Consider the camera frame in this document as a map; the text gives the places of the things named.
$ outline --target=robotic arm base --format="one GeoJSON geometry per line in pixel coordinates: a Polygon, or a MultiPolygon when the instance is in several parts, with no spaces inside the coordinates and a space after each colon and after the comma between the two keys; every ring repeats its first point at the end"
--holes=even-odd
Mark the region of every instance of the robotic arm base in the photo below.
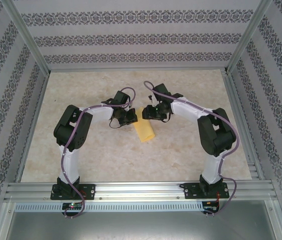
{"type": "MultiPolygon", "coordinates": [[[[73,185],[85,200],[94,200],[95,184],[80,184],[80,178],[78,178],[73,185]]],[[[68,183],[58,177],[57,184],[52,187],[51,200],[81,200],[81,198],[68,183]]]]}
{"type": "Polygon", "coordinates": [[[184,189],[185,199],[228,199],[230,197],[227,184],[221,178],[213,184],[209,184],[200,175],[200,182],[187,182],[180,184],[184,189]]]}

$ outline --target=marble-patterned surface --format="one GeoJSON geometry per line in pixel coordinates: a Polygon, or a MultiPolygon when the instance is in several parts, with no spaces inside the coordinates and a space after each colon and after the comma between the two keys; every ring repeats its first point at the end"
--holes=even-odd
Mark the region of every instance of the marble-patterned surface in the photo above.
{"type": "MultiPolygon", "coordinates": [[[[235,124],[219,70],[111,71],[52,73],[27,158],[23,182],[55,182],[60,173],[60,152],[53,130],[65,108],[89,107],[114,97],[117,90],[133,87],[133,107],[150,104],[143,81],[164,83],[206,108],[224,108],[235,124]]],[[[132,125],[109,128],[108,122],[90,127],[80,151],[83,182],[194,181],[199,179],[206,153],[197,125],[173,115],[168,123],[151,121],[156,137],[141,143],[132,125]]],[[[251,179],[242,146],[226,158],[224,176],[251,179]]]]}

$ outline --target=wire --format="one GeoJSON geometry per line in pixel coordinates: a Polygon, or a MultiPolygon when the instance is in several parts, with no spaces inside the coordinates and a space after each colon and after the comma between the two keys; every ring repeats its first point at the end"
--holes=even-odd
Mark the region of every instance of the wire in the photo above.
{"type": "Polygon", "coordinates": [[[161,120],[163,123],[167,123],[168,121],[170,121],[170,119],[171,119],[171,113],[169,113],[169,118],[168,118],[168,120],[167,121],[164,121],[164,120],[161,120]]]}
{"type": "Polygon", "coordinates": [[[119,128],[121,128],[122,126],[124,126],[124,125],[121,125],[121,126],[118,126],[118,127],[112,127],[112,126],[111,126],[112,121],[113,121],[113,118],[111,119],[111,121],[110,121],[110,123],[109,123],[109,126],[110,126],[110,128],[112,128],[112,129],[119,129],[119,128]]]}
{"type": "Polygon", "coordinates": [[[175,98],[175,97],[172,97],[172,96],[169,96],[169,95],[162,94],[162,93],[160,93],[160,92],[158,92],[158,91],[155,91],[155,90],[151,89],[147,84],[150,84],[152,87],[154,87],[153,83],[151,83],[150,81],[144,81],[145,87],[146,87],[147,89],[149,89],[150,91],[152,91],[153,93],[155,93],[155,94],[157,94],[157,95],[159,95],[159,96],[168,98],[168,99],[172,99],[172,100],[177,101],[177,102],[180,102],[180,103],[188,104],[188,105],[190,105],[190,106],[192,106],[192,107],[194,107],[194,108],[196,108],[196,109],[199,109],[200,111],[203,111],[203,112],[205,112],[205,113],[207,113],[207,114],[211,114],[212,116],[214,116],[214,117],[216,117],[216,118],[222,120],[223,122],[225,122],[225,123],[231,128],[231,130],[234,132],[234,134],[235,134],[235,136],[236,136],[236,145],[235,145],[235,147],[234,147],[231,151],[226,152],[226,153],[222,156],[221,161],[220,161],[220,164],[219,164],[219,168],[218,168],[218,171],[217,171],[218,174],[219,174],[219,176],[220,176],[221,178],[223,178],[223,179],[225,179],[225,180],[230,180],[230,181],[232,181],[232,182],[234,183],[234,189],[233,189],[233,192],[232,192],[230,198],[229,198],[228,201],[225,203],[225,205],[224,205],[218,212],[216,212],[216,213],[214,213],[214,214],[210,213],[209,215],[213,215],[213,216],[214,216],[214,215],[220,214],[220,212],[222,212],[222,211],[229,205],[229,203],[231,202],[231,200],[232,200],[232,198],[234,197],[234,194],[235,194],[235,192],[236,192],[236,188],[237,188],[236,181],[235,181],[234,179],[230,178],[230,177],[224,177],[224,176],[222,176],[222,174],[221,174],[221,169],[222,169],[222,165],[223,165],[223,162],[224,162],[224,158],[225,158],[226,156],[229,156],[230,154],[234,153],[234,152],[238,149],[239,144],[240,144],[239,134],[237,133],[237,131],[236,131],[236,129],[234,128],[234,126],[233,126],[228,120],[226,120],[225,118],[219,116],[218,114],[215,114],[215,113],[213,113],[213,112],[211,112],[211,111],[209,111],[209,110],[207,110],[207,109],[205,109],[205,108],[203,108],[203,107],[201,107],[201,106],[199,106],[199,105],[197,105],[197,104],[194,104],[194,103],[192,103],[192,102],[185,101],[185,100],[182,100],[182,99],[179,99],[179,98],[175,98]]]}
{"type": "Polygon", "coordinates": [[[81,112],[81,114],[80,114],[80,116],[79,116],[79,118],[78,118],[78,120],[77,120],[77,122],[76,122],[76,125],[75,125],[75,127],[74,127],[74,129],[73,129],[73,131],[72,131],[72,134],[71,134],[69,140],[67,141],[66,145],[64,146],[64,150],[63,150],[63,154],[62,154],[62,159],[61,159],[61,169],[62,169],[62,173],[63,173],[63,175],[64,175],[64,177],[65,177],[67,183],[68,183],[68,184],[71,186],[71,188],[80,196],[80,198],[81,198],[81,200],[82,200],[82,208],[81,208],[81,211],[80,211],[79,213],[77,213],[76,215],[74,215],[74,216],[68,216],[68,215],[66,215],[66,211],[67,211],[68,209],[65,209],[65,211],[64,211],[64,216],[65,216],[66,219],[77,218],[79,215],[81,215],[81,214],[83,213],[83,211],[84,211],[84,209],[85,209],[85,199],[84,199],[83,195],[82,195],[82,194],[76,189],[76,187],[74,187],[74,185],[71,183],[71,181],[70,181],[70,179],[68,178],[68,176],[66,175],[66,172],[65,172],[65,169],[64,169],[64,158],[65,158],[65,155],[66,155],[67,147],[69,146],[69,144],[70,144],[71,141],[73,140],[74,135],[75,135],[75,132],[76,132],[76,129],[78,128],[79,123],[80,123],[80,121],[81,121],[81,119],[82,119],[82,117],[83,117],[83,114],[84,114],[86,111],[88,111],[88,110],[90,110],[90,109],[95,109],[95,108],[125,107],[125,106],[131,104],[131,103],[134,101],[134,99],[135,99],[136,92],[135,92],[135,90],[134,90],[132,87],[129,87],[129,86],[127,86],[127,87],[121,89],[121,91],[123,91],[123,90],[125,90],[125,89],[130,89],[130,90],[132,90],[133,93],[134,93],[133,98],[132,98],[129,102],[125,103],[125,104],[121,104],[121,105],[107,105],[107,104],[104,104],[104,103],[103,103],[103,104],[100,104],[100,105],[90,106],[90,107],[87,107],[87,108],[85,108],[84,110],[82,110],[82,112],[81,112]]]}
{"type": "Polygon", "coordinates": [[[220,194],[219,194],[219,192],[216,193],[216,196],[217,196],[216,202],[217,202],[217,208],[218,208],[220,206],[220,194]]]}
{"type": "MultiPolygon", "coordinates": [[[[130,96],[128,96],[128,100],[129,100],[129,103],[130,103],[130,101],[131,101],[130,96]]],[[[123,109],[125,109],[125,108],[127,108],[127,107],[128,107],[128,105],[127,105],[127,106],[125,106],[123,109]]]]}
{"type": "Polygon", "coordinates": [[[80,193],[83,194],[83,196],[85,197],[84,199],[86,199],[86,196],[87,196],[86,192],[84,192],[83,190],[81,190],[80,193]]]}

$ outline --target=yellow sponge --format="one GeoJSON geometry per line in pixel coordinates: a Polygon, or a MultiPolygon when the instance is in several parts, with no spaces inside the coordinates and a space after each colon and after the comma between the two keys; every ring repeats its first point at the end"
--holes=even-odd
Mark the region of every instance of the yellow sponge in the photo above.
{"type": "Polygon", "coordinates": [[[143,143],[154,138],[155,134],[153,132],[150,120],[145,120],[142,118],[142,111],[142,107],[136,110],[137,122],[134,122],[133,125],[141,142],[143,143]]]}

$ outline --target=patterned wallpaper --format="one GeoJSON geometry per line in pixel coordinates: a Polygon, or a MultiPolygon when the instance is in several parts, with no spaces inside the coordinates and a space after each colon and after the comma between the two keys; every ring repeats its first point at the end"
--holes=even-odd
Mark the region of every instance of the patterned wallpaper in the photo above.
{"type": "Polygon", "coordinates": [[[0,203],[14,182],[46,81],[0,2],[0,203]]]}
{"type": "Polygon", "coordinates": [[[52,70],[225,67],[259,0],[16,0],[52,70]]]}
{"type": "Polygon", "coordinates": [[[282,1],[274,0],[232,72],[262,170],[282,207],[282,1]]]}

